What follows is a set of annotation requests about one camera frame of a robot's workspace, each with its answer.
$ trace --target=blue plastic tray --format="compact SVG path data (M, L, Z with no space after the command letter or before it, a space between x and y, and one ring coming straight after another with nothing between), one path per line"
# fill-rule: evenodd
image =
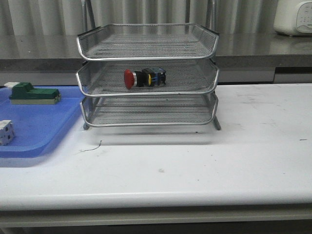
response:
M55 147L80 115L83 95L77 86L53 86L62 99L55 105L12 105L11 90L0 89L0 121L12 120L14 139L0 146L0 158L38 157L49 144Z

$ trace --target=green electrical component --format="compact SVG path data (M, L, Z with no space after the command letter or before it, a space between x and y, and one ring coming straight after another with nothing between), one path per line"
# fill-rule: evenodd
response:
M58 89L34 88L31 83L19 83L9 97L12 104L56 104L61 95Z

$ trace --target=white appliance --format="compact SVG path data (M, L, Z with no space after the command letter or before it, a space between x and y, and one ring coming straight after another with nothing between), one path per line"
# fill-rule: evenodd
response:
M290 36L312 36L312 0L279 0L274 30Z

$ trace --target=wire mesh desk tray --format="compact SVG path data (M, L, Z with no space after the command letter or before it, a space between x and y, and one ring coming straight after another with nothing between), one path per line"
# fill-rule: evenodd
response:
M202 125L215 118L218 99L207 95L86 97L80 104L86 125Z
M86 60L200 59L215 54L218 34L185 24L110 24L77 37Z
M124 71L141 71L161 67L166 71L166 82L153 87L127 89ZM219 69L209 59L181 59L157 61L89 62L77 72L82 93L89 97L206 94L215 90Z

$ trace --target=white countertop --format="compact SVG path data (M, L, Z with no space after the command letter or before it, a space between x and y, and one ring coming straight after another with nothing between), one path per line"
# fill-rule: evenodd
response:
M221 131L80 118L41 162L0 161L0 211L311 203L312 84L216 94Z

